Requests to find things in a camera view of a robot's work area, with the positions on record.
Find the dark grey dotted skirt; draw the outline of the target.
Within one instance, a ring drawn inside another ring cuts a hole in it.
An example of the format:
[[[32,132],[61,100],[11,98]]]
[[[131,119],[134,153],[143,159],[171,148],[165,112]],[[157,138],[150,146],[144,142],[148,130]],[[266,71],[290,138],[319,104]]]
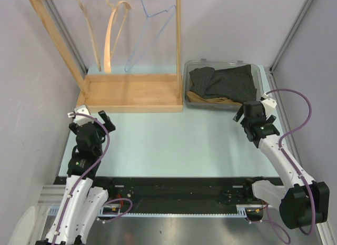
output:
[[[190,71],[190,90],[204,99],[226,97],[243,104],[256,100],[257,88],[250,65],[215,70],[212,67]]]

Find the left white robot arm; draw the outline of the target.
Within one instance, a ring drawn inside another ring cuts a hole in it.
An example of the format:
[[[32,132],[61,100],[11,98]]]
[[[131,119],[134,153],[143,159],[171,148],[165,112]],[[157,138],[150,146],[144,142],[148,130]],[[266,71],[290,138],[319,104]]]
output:
[[[116,129],[105,111],[98,114],[103,122],[85,106],[68,115],[73,118],[69,129],[76,136],[76,146],[68,163],[65,191],[49,232],[36,244],[86,244],[103,203],[116,198],[109,179],[96,176],[110,144],[109,133]]]

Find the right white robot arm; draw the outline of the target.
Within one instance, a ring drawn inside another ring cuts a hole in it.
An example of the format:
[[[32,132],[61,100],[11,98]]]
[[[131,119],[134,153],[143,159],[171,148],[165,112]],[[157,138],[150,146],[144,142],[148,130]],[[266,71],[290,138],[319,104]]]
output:
[[[325,182],[316,182],[294,159],[289,150],[280,143],[280,132],[271,114],[276,101],[267,98],[248,101],[234,117],[240,122],[247,136],[271,162],[284,188],[266,179],[257,178],[244,188],[243,198],[248,203],[259,199],[277,208],[283,223],[289,229],[324,223],[328,219],[330,190]]]

